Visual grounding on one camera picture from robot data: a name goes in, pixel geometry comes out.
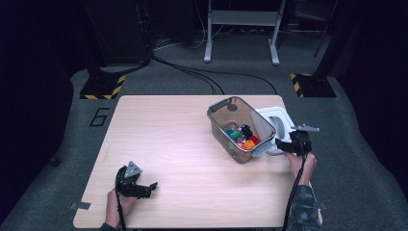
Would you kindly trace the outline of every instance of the sleeve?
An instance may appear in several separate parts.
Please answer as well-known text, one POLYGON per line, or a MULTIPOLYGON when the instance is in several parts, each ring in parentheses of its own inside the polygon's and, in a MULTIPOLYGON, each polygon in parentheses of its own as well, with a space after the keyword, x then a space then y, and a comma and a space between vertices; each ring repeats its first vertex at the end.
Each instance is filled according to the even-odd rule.
POLYGON ((318 204, 312 188, 309 186, 297 186, 296 193, 293 196, 288 230, 321 230, 318 204))
POLYGON ((99 231, 117 231, 117 229, 113 228, 111 225, 107 223, 103 223, 102 226, 99 228, 99 231))

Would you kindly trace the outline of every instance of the hazard tape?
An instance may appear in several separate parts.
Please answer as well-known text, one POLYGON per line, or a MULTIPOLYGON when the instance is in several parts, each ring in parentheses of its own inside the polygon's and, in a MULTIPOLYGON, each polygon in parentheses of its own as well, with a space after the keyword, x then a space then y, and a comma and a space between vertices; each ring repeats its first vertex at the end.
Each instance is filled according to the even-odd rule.
POLYGON ((307 73, 303 73, 303 74, 292 73, 291 74, 291 79, 292 79, 294 91, 296 92, 297 97, 303 97, 302 89, 300 88, 300 85, 297 82, 297 76, 313 76, 313 75, 312 74, 307 74, 307 73))
POLYGON ((95 94, 82 94, 81 99, 115 99, 122 88, 123 81, 125 81, 125 76, 120 77, 117 80, 117 84, 111 94, 95 95, 95 94))

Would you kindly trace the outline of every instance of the wooden table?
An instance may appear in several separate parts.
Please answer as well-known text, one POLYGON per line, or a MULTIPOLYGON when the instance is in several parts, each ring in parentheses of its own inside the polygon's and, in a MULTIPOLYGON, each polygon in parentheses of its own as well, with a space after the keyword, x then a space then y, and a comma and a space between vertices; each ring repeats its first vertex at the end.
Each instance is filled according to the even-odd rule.
MULTIPOLYGON (((102 143, 77 228, 97 228, 107 192, 129 161, 138 184, 159 185, 126 218, 132 228, 281 227, 293 185, 285 156, 263 155, 239 165, 211 131, 207 109, 226 95, 122 96, 102 143)), ((280 96, 241 95, 255 109, 284 107, 280 96)))

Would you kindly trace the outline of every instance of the transparent plastic container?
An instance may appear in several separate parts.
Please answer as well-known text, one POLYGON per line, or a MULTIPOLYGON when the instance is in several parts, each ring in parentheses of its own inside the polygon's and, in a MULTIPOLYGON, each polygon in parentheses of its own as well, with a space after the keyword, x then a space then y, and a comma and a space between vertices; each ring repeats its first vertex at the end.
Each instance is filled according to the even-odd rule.
POLYGON ((275 136, 275 128, 237 96, 210 106, 207 116, 211 120, 214 137, 239 164, 245 164, 253 157, 260 157, 272 148, 270 141, 275 136), (251 148, 242 148, 239 141, 228 135, 231 131, 235 131, 240 133, 241 140, 247 141, 248 139, 242 136, 240 131, 243 125, 249 126, 252 135, 259 139, 259 142, 251 148))

